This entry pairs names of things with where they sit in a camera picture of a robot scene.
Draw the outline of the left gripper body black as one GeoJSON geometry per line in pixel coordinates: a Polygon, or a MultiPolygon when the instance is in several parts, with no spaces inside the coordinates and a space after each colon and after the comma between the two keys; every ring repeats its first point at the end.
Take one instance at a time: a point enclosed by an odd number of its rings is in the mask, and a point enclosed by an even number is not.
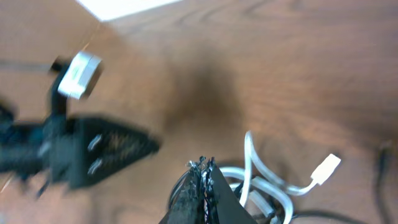
{"type": "Polygon", "coordinates": [[[49,171],[46,185],[78,185],[78,134],[67,118],[67,103],[52,103],[43,122],[15,121],[15,111],[1,103],[1,172],[14,172],[25,182],[49,171]]]}

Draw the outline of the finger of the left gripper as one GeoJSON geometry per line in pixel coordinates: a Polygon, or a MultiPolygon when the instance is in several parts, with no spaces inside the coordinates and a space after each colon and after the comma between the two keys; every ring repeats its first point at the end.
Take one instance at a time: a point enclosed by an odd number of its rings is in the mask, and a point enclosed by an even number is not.
{"type": "Polygon", "coordinates": [[[80,189],[98,184],[129,165],[159,152],[161,138],[148,130],[104,117],[72,118],[73,145],[68,184],[80,189]]]}

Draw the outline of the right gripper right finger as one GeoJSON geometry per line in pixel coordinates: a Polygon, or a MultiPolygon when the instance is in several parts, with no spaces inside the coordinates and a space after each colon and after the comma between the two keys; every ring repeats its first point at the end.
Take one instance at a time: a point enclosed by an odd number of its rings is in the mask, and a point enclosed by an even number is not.
{"type": "Polygon", "coordinates": [[[231,190],[214,157],[206,163],[205,171],[205,223],[256,224],[231,190]]]}

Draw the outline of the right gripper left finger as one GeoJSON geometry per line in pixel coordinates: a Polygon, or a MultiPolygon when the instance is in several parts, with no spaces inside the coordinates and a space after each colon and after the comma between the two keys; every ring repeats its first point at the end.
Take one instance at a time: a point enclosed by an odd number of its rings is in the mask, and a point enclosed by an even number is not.
{"type": "Polygon", "coordinates": [[[205,221],[203,193],[203,162],[188,161],[187,171],[173,186],[167,202],[167,212],[159,224],[200,224],[205,221]]]}

